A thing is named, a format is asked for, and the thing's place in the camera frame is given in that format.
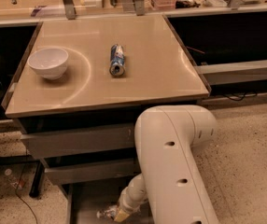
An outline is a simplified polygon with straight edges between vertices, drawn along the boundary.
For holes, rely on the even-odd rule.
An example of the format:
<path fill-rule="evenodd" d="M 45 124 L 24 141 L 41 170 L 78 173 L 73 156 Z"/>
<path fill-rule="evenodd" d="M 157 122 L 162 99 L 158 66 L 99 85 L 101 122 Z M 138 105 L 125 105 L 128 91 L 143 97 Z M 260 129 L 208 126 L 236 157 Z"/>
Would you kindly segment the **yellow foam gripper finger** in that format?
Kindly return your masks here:
<path fill-rule="evenodd" d="M 114 217 L 114 221 L 115 222 L 122 222 L 124 221 L 125 219 L 127 219 L 128 217 L 130 216 L 129 213 L 125 212 L 124 210 L 122 209 L 118 209 L 117 210 L 117 213 Z"/>

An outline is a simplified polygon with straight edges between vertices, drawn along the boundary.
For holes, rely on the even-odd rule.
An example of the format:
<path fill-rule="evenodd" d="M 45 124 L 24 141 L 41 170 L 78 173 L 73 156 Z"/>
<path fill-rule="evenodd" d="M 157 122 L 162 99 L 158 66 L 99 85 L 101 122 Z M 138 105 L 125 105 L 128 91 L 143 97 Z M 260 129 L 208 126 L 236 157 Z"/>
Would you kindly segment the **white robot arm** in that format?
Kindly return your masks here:
<path fill-rule="evenodd" d="M 116 222 L 149 201 L 155 224 L 219 224 L 192 155 L 210 144 L 217 121 L 197 105 L 162 105 L 144 111 L 134 128 L 141 174 L 120 197 Z"/>

